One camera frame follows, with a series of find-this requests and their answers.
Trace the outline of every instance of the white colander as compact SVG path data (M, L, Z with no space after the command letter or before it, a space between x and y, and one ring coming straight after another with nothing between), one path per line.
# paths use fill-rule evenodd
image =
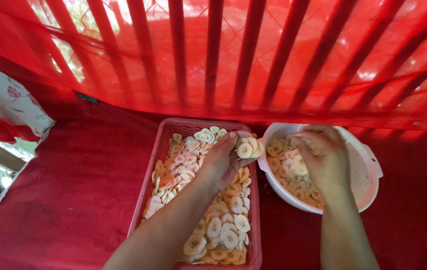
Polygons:
M269 126L263 138L259 140L267 147L272 139L285 138L287 135L301 131L306 124L273 123ZM355 136L346 129L335 126L342 136L348 150L350 161L350 187L354 194L358 211L362 212L372 204L377 196L378 179L383 176L382 169L372 150L362 144ZM258 159L260 169L265 172L270 185L275 192L287 203L298 209L322 214L323 210L310 206L290 194L275 178L267 163L266 151Z

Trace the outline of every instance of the red netting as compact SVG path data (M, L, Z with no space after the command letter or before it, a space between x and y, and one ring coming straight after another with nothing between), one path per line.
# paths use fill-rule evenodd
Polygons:
M427 130L427 0L3 0L0 71L49 114Z

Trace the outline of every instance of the plastic basket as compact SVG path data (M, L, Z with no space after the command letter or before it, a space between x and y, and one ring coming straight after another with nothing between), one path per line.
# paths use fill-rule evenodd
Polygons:
M195 120L183 118L168 118L162 121L158 129L157 138L150 156L149 166L143 180L142 189L138 197L137 206L133 214L132 223L128 230L130 235L141 223L142 212L147 204L147 200L151 197L153 191L153 184L151 181L151 173L154 170L155 162L157 160L165 161L167 152L169 150L169 139L173 133L181 134L182 137L193 136L195 132L200 131L202 128L210 128L210 126L218 126L227 131L245 130L251 132L250 128L244 124L234 122L222 121L209 121L209 120ZM246 246L246 262L243 265L211 265L211 264L187 264L184 262L176 262L174 269L260 269L262 265L262 250L260 239L260 211L258 202L258 184L257 184L257 169L255 163L251 163L248 168L250 169L250 211L248 219L250 220L251 230L247 233L250 243Z
M306 126L306 124L273 123L267 131L265 131L260 141L264 143L266 147L270 144L272 139L285 138L293 132L301 131ZM335 128L340 132L348 151L350 162L350 187L354 194L358 211L362 212L372 204L377 196L378 179L383 176L382 169L378 164L377 158L367 145L362 144L346 129L339 126L335 126ZM267 175L267 179L274 191L284 201L307 212L323 213L323 210L310 206L295 198L277 181L267 163L266 154L263 154L258 159L258 164L260 169Z

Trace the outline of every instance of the pink plastic basket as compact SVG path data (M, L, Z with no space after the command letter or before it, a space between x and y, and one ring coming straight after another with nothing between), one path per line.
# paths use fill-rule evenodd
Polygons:
M233 122L221 121L208 121L208 120L195 120L184 118L168 118L162 121L158 129L157 139L153 146L153 151L150 156L150 162L145 173L143 180L142 190L138 197L137 206L132 218L132 224L128 230L130 235L142 222L142 212L147 204L147 200L151 197L153 191L153 184L151 181L151 173L155 167L157 160L165 161L165 157L169 150L169 139L173 133L181 134L184 138L193 136L195 132L200 131L202 128L210 128L210 126L218 126L227 131L246 130L251 132L250 128L244 124ZM248 168L250 169L250 177L252 184L250 187L250 211L248 213L251 230L247 233L250 243L247 245L246 263L244 265L211 265L211 264L197 264L191 265L183 262L175 263L174 269L260 269L262 265L262 243L260 239L260 211L258 202L258 184L257 184L257 169L255 163L251 163Z

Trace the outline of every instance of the forearm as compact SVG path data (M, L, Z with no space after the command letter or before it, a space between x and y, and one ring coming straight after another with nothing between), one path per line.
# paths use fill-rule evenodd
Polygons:
M198 175L144 221L114 252L104 269L171 269L217 191L214 180Z
M378 269L350 190L326 201L320 261L322 269Z

